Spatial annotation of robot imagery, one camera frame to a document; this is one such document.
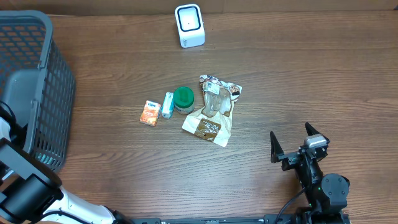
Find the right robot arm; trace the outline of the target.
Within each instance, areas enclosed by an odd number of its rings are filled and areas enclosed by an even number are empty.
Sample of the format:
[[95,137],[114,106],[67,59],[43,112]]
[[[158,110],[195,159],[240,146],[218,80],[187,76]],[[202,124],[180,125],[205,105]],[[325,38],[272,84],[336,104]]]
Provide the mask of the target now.
[[[318,163],[328,153],[330,140],[305,123],[308,136],[297,151],[284,153],[274,132],[270,132],[271,162],[280,162],[283,171],[294,170],[302,190],[293,196],[276,215],[265,215],[267,223],[349,223],[349,216],[343,213],[347,207],[349,180],[339,174],[324,174]],[[302,194],[308,206],[296,209],[295,213],[284,215],[285,210]]]

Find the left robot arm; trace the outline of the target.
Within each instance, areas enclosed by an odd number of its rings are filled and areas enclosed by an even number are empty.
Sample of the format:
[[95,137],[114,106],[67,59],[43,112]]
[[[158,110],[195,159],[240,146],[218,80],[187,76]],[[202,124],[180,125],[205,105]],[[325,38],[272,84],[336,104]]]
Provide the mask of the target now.
[[131,223],[116,210],[94,205],[62,187],[51,169],[13,145],[11,136],[26,131],[11,108],[1,102],[1,175],[7,169],[19,177],[1,192],[1,216],[11,223]]

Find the orange tissue pack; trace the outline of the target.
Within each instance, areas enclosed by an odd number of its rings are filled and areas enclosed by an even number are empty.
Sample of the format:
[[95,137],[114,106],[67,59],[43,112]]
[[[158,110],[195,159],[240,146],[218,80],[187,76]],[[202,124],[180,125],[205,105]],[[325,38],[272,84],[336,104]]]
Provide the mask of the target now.
[[162,105],[160,103],[147,100],[140,117],[140,122],[154,127],[157,124],[161,108]]

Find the green lid jar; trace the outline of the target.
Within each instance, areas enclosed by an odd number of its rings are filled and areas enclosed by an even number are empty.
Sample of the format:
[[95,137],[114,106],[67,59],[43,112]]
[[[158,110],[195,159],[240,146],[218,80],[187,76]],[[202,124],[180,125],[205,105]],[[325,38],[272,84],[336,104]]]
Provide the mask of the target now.
[[180,114],[189,114],[194,110],[195,97],[191,88],[187,86],[178,87],[174,91],[174,105],[175,109]]

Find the beige snack pouch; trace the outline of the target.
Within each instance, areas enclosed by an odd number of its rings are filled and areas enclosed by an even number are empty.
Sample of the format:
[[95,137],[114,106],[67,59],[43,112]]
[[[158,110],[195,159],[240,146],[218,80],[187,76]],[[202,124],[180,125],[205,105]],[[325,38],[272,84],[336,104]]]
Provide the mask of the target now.
[[243,88],[210,75],[201,75],[199,81],[204,107],[188,114],[182,129],[225,147],[231,137],[234,104]]

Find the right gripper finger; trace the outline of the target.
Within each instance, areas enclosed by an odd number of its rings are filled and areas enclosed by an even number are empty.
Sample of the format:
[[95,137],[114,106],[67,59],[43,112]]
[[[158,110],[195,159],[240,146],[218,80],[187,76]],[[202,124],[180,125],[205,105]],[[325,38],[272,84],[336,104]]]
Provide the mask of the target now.
[[314,135],[320,134],[320,132],[317,131],[309,122],[305,123],[305,129],[306,129],[308,136],[314,136]]
[[270,132],[270,140],[271,140],[271,162],[276,163],[282,160],[284,156],[284,151],[280,146],[275,134],[273,131]]

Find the blue tissue pack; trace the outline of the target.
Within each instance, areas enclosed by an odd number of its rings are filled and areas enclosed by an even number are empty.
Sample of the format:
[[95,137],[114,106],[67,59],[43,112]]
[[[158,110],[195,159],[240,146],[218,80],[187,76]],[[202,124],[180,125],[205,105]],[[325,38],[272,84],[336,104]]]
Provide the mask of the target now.
[[170,119],[174,112],[174,94],[172,92],[167,92],[164,97],[164,102],[162,104],[161,114],[165,119]]

